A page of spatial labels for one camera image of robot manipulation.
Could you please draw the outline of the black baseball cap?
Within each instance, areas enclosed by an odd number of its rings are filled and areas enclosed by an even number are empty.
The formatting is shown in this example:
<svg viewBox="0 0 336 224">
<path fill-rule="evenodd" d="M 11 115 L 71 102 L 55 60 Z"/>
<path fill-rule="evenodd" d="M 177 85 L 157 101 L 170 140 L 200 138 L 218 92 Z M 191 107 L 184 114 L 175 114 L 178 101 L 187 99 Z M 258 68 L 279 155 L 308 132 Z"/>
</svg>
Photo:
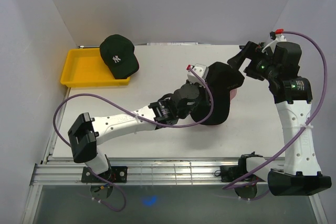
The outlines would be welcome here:
<svg viewBox="0 0 336 224">
<path fill-rule="evenodd" d="M 191 118 L 201 125 L 224 123 L 230 111 L 231 93 L 242 86 L 244 76 L 230 65 L 215 62 L 210 66 L 189 65 Z"/>
</svg>

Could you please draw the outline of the pink baseball cap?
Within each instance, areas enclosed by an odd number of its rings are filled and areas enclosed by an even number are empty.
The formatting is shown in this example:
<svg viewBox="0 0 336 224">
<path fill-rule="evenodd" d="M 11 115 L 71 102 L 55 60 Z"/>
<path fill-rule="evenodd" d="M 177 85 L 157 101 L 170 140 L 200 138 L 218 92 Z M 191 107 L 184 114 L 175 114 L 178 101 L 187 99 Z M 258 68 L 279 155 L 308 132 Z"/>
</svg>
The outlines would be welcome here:
<svg viewBox="0 0 336 224">
<path fill-rule="evenodd" d="M 224 123 L 228 116 L 229 116 L 229 112 L 230 112 L 230 103 L 232 101 L 232 99 L 236 96 L 237 94 L 237 90 L 233 89 L 233 90 L 217 90 L 216 91 L 217 95 L 217 102 L 218 102 L 218 107 L 216 109 L 217 112 L 217 122 L 203 122 L 203 125 L 208 125 L 208 126 L 215 126 L 215 125 L 220 125 L 222 123 Z"/>
</svg>

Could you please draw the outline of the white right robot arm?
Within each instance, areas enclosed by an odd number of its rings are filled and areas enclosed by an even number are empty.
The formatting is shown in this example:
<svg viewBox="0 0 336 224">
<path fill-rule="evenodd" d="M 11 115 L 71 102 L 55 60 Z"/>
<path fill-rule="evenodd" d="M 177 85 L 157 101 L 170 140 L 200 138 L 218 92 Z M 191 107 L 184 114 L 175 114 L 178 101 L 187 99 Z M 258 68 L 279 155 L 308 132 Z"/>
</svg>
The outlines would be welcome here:
<svg viewBox="0 0 336 224">
<path fill-rule="evenodd" d="M 311 121 L 316 113 L 311 112 L 310 82 L 298 75 L 301 54 L 300 46 L 292 42 L 262 47 L 249 41 L 228 60 L 237 70 L 245 59 L 250 59 L 245 74 L 268 81 L 285 145 L 270 159 L 255 153 L 241 156 L 238 178 L 227 188 L 254 176 L 267 182 L 274 196 L 311 196 L 332 186 L 331 177 L 323 175 L 314 151 Z"/>
</svg>

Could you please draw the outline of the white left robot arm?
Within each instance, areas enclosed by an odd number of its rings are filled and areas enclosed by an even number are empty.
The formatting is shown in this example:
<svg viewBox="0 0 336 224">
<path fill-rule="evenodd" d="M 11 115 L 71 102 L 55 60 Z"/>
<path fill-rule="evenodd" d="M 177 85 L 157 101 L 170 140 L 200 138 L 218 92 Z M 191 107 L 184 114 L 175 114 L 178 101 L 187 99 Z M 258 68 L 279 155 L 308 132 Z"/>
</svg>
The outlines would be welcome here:
<svg viewBox="0 0 336 224">
<path fill-rule="evenodd" d="M 98 149 L 100 144 L 131 133 L 178 127 L 180 119 L 201 105 L 212 106 L 210 93 L 198 83 L 187 82 L 173 93 L 130 113 L 103 117 L 82 113 L 68 131 L 73 161 L 86 164 L 98 181 L 105 182 L 111 177 L 111 168 L 108 158 Z"/>
</svg>

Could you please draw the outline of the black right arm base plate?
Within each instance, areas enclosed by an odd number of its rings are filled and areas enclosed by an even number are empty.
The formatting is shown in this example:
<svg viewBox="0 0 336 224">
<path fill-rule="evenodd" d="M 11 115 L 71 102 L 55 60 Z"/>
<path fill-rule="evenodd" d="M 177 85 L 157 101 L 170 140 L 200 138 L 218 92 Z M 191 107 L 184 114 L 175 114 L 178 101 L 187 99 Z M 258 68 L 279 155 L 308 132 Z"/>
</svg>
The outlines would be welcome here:
<svg viewBox="0 0 336 224">
<path fill-rule="evenodd" d="M 238 165 L 227 166 L 221 165 L 218 170 L 214 172 L 215 177 L 220 177 L 221 182 L 232 182 L 237 178 L 247 173 L 245 168 L 241 168 Z"/>
</svg>

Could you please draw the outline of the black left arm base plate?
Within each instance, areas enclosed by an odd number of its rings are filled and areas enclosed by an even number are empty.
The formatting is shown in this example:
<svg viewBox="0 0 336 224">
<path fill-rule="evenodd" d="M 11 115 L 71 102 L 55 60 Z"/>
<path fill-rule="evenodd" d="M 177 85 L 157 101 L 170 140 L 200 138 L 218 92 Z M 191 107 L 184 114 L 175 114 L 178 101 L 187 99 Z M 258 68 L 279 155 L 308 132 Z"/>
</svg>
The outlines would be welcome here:
<svg viewBox="0 0 336 224">
<path fill-rule="evenodd" d="M 105 180 L 108 180 L 112 183 L 126 183 L 128 175 L 127 166 L 112 166 L 108 171 L 99 174 L 98 176 L 103 178 L 97 178 L 88 167 L 84 167 L 81 175 L 82 183 L 103 183 Z"/>
</svg>

